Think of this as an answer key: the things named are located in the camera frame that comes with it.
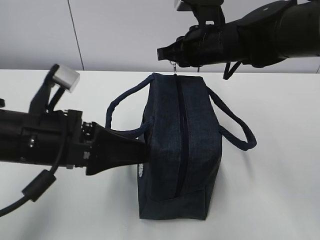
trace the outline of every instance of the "black cable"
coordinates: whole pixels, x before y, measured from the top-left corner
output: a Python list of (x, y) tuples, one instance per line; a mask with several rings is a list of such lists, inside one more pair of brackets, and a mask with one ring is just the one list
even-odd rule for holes
[[(67, 122), (66, 116), (64, 115), (64, 113), (62, 111), (58, 111), (57, 114), (59, 115), (60, 122), (61, 122), (62, 135), (61, 135), (59, 152), (58, 152), (58, 154), (56, 156), (56, 160), (54, 161), (54, 163), (53, 163), (53, 165), (52, 165), (52, 167), (51, 167), (51, 169), (49, 171), (52, 175), (57, 171), (57, 169), (59, 167), (59, 162), (61, 160), (61, 157), (62, 157), (62, 154), (63, 154), (63, 151), (64, 151), (64, 146), (65, 146), (65, 144), (67, 142), (67, 136), (68, 136), (67, 135), (67, 133), (68, 133), (68, 122)], [(7, 214), (13, 212), (14, 210), (18, 209), (19, 207), (24, 205), (29, 200), (30, 200), (30, 198), (25, 195), (22, 198), (20, 198), (18, 201), (14, 202), (13, 204), (1, 209), (0, 210), (0, 218), (3, 217), (4, 215), (7, 215)]]
[(66, 116), (64, 115), (64, 113), (62, 111), (58, 111), (57, 114), (59, 115), (60, 118), (60, 122), (61, 122), (61, 127), (62, 127), (62, 135), (61, 135), (61, 141), (60, 141), (60, 147), (59, 147), (59, 152), (56, 156), (56, 159), (50, 169), (50, 172), (52, 174), (54, 174), (58, 167), (59, 167), (59, 162), (60, 159), (62, 157), (62, 153), (64, 151), (64, 146), (67, 142), (67, 133), (68, 133), (68, 123), (67, 123), (67, 119)]
[(10, 206), (7, 206), (7, 207), (1, 209), (0, 210), (0, 218), (3, 217), (4, 215), (7, 215), (7, 214), (13, 212), (14, 210), (21, 207), (23, 204), (25, 204), (28, 201), (29, 201), (29, 198), (26, 196), (23, 196), (15, 203), (12, 203)]

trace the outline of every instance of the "fabric bag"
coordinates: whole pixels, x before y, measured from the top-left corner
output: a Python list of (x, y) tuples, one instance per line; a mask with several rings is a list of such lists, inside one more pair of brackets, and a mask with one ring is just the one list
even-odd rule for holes
[[(205, 220), (221, 162), (222, 136), (243, 151), (256, 146), (255, 136), (202, 77), (158, 73), (110, 104), (106, 128), (111, 128), (115, 107), (148, 84), (141, 127), (121, 132), (148, 146), (148, 163), (139, 164), (137, 173), (140, 218)], [(219, 124), (209, 96), (242, 127), (247, 142)]]

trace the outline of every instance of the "white table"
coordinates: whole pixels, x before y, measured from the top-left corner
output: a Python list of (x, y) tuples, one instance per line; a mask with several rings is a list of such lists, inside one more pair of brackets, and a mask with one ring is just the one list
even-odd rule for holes
[[(0, 70), (6, 108), (27, 112), (46, 71)], [(83, 120), (105, 123), (108, 104), (147, 72), (81, 71), (58, 109), (83, 111)], [(206, 221), (140, 220), (136, 166), (95, 176), (59, 168), (56, 183), (36, 202), (0, 218), (1, 240), (318, 240), (320, 239), (320, 78), (316, 74), (200, 73), (255, 133), (258, 145), (242, 152), (226, 140)], [(140, 125), (148, 89), (117, 107), (112, 127)], [(216, 111), (240, 137), (241, 128)], [(0, 162), (0, 208), (44, 166)]]

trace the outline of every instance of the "white wall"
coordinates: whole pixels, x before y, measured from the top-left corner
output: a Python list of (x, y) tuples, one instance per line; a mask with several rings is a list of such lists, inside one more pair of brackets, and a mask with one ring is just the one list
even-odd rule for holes
[[(226, 0), (226, 21), (242, 18), (274, 0)], [(85, 70), (171, 71), (157, 49), (197, 24), (192, 12), (177, 12), (174, 0), (69, 0)], [(2, 0), (0, 69), (49, 69), (63, 63), (82, 70), (68, 0)], [(320, 58), (287, 59), (265, 68), (242, 65), (238, 72), (316, 73)], [(224, 64), (202, 72), (222, 72)], [(196, 72), (180, 68), (180, 72)]]
[[(84, 121), (104, 124), (108, 104), (148, 72), (81, 73), (58, 108), (83, 110)], [(5, 109), (28, 110), (46, 71), (0, 70)], [(0, 218), (4, 240), (318, 240), (320, 238), (320, 82), (316, 74), (202, 73), (211, 87), (252, 129), (255, 149), (242, 152), (223, 141), (223, 158), (206, 221), (140, 220), (136, 167), (96, 176), (59, 168), (56, 183), (36, 202)], [(113, 128), (139, 126), (148, 90), (117, 107)], [(243, 137), (220, 111), (220, 123)], [(0, 163), (0, 207), (42, 166)]]

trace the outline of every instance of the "black mount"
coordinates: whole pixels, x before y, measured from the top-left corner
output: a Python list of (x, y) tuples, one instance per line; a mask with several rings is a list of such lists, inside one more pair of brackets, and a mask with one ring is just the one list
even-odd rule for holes
[(184, 0), (183, 2), (190, 6), (193, 15), (198, 20), (200, 29), (205, 29), (207, 21), (213, 21), (216, 26), (226, 23), (221, 8), (224, 0)]

